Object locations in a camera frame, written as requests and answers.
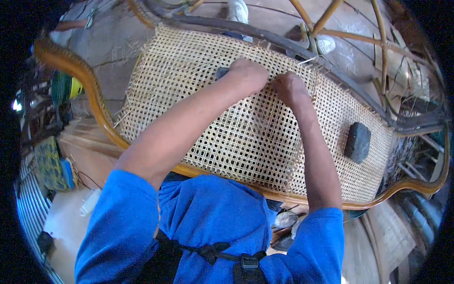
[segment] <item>white sneaker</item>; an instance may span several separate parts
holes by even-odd
[[[332,37],[326,35],[318,35],[316,38],[317,49],[321,55],[328,54],[336,48],[336,43]]]
[[[228,0],[227,20],[248,24],[249,11],[243,0]]]

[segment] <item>corrugated surface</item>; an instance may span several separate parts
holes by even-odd
[[[36,258],[54,283],[63,283],[48,263],[44,264],[44,256],[40,253],[36,242],[43,230],[47,213],[52,205],[48,198],[44,198],[39,189],[38,180],[28,166],[27,158],[22,161],[20,168],[20,194],[17,198],[17,213],[24,229],[25,236],[36,255]]]

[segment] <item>cane webbing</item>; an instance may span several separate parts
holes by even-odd
[[[131,75],[116,130],[133,141],[170,106],[213,83],[219,67],[228,67],[240,57],[265,66],[269,83],[257,96],[238,102],[214,121],[183,162],[270,191],[306,195],[298,125],[271,84],[277,74],[291,70],[304,80],[312,96],[344,201],[372,200],[383,176],[392,130],[313,67],[241,40],[157,27]],[[372,132],[369,155],[360,165],[343,157],[349,126],[356,121]]]

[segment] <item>sneaker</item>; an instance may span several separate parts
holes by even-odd
[[[93,17],[94,17],[94,14],[96,13],[96,10],[97,10],[97,9],[92,8],[92,9],[90,10],[90,13],[89,13],[88,16],[87,16],[88,21],[87,21],[87,24],[85,25],[85,28],[86,28],[87,30],[89,30],[89,29],[91,28],[91,25],[93,24]]]
[[[336,43],[332,37],[326,35],[318,35],[316,38],[317,49],[321,55],[328,54],[336,48]]]
[[[249,11],[243,0],[228,0],[227,20],[248,24]]]

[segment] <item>rattan frame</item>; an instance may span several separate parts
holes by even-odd
[[[86,61],[80,58],[72,51],[63,48],[48,38],[39,39],[35,41],[35,56],[41,62],[45,63],[49,67],[62,70],[67,74],[77,78],[85,88],[85,93],[89,99],[90,106],[93,110],[94,116],[98,124],[105,130],[107,136],[122,149],[127,149],[129,144],[125,141],[114,129],[113,118],[109,110],[105,106],[104,97],[99,86],[98,79],[93,69],[88,65]],[[433,194],[437,192],[446,181],[449,169],[449,135],[448,125],[444,125],[444,165],[443,170],[439,178],[434,182],[424,182],[419,179],[405,178],[397,181],[391,185],[382,194],[376,196],[374,200],[365,204],[358,203],[343,203],[343,209],[361,210],[373,207],[391,197],[394,193],[402,189],[414,189],[423,194]],[[179,164],[173,172],[182,174],[188,177],[195,177],[200,174],[207,174],[207,172],[198,169],[196,167]],[[296,194],[282,195],[275,192],[267,191],[264,188],[257,186],[250,186],[253,190],[262,193],[266,198],[286,201],[296,204],[308,204],[305,196]]]

